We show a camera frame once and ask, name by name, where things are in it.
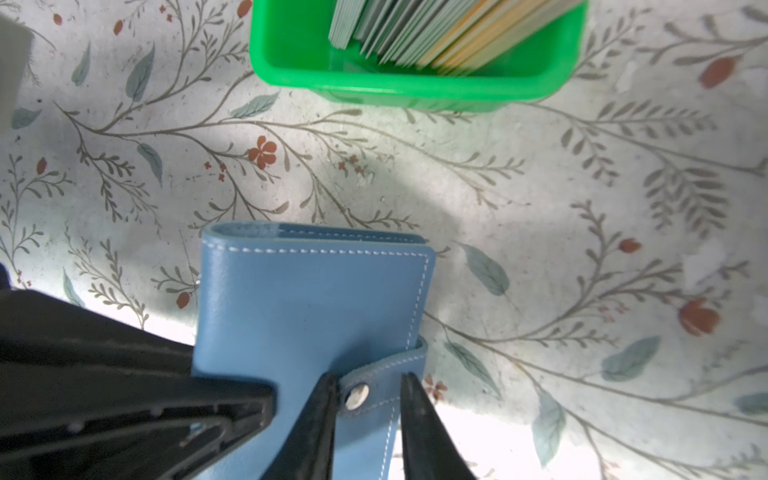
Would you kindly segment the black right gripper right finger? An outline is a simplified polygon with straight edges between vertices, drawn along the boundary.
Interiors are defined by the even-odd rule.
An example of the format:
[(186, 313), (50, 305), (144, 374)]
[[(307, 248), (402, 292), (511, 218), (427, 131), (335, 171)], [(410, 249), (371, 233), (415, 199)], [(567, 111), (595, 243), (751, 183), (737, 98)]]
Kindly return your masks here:
[(419, 378), (401, 378), (401, 437), (407, 480), (473, 480)]

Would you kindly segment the blue leather card holder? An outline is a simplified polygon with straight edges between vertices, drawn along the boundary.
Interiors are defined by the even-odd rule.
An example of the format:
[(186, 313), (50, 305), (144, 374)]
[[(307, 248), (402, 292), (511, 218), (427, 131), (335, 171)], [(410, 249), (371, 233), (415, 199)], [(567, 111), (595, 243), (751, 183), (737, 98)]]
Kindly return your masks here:
[(194, 373), (276, 392), (270, 425), (204, 477), (260, 478), (332, 372), (334, 477), (386, 478), (401, 378), (426, 363), (419, 328), (434, 250), (412, 234), (252, 221), (208, 226), (201, 255)]

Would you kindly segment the stack of cards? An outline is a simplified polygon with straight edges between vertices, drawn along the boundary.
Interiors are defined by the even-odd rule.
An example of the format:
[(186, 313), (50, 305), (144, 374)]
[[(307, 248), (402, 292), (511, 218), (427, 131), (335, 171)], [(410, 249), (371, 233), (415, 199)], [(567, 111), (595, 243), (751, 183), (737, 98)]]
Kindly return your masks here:
[(527, 40), (580, 3), (570, 0), (347, 0), (335, 5), (328, 40), (353, 41), (380, 64), (468, 74)]

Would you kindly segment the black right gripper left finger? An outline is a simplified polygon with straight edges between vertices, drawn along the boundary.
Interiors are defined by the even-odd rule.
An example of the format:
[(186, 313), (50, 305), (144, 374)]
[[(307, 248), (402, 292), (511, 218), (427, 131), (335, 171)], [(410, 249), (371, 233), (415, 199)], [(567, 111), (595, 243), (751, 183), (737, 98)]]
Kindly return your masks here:
[(339, 404), (339, 377), (324, 373), (262, 479), (331, 479)]

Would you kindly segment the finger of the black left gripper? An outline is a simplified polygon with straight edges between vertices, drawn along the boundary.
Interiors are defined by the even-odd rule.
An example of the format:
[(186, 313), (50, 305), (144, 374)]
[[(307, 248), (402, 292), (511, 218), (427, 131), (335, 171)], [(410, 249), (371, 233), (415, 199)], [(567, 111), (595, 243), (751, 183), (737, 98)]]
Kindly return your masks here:
[(1, 438), (3, 479), (190, 479), (236, 441), (232, 422), (180, 418), (89, 431), (82, 424)]
[(1, 294), (1, 429), (200, 409), (271, 422), (269, 385), (195, 377), (190, 346), (37, 291)]

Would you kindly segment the green plastic card tray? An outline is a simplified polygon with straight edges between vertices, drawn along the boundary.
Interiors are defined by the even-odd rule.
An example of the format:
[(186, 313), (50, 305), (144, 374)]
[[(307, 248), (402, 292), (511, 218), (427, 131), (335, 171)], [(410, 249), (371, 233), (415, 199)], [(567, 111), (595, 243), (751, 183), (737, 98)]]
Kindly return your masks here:
[(583, 1), (257, 1), (250, 60), (273, 86), (369, 106), (491, 112), (577, 63)]

